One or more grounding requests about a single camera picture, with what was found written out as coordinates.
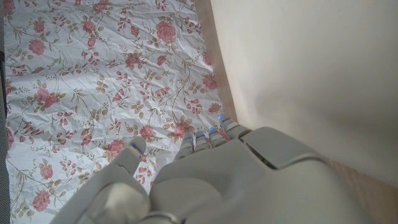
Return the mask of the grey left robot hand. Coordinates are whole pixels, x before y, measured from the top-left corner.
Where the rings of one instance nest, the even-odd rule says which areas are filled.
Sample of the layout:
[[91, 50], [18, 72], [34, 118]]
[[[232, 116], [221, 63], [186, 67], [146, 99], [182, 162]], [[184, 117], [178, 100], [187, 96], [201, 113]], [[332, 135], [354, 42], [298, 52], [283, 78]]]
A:
[[54, 223], [372, 223], [322, 156], [276, 129], [221, 114], [224, 134], [186, 133], [149, 192], [133, 178], [134, 138], [57, 213]]

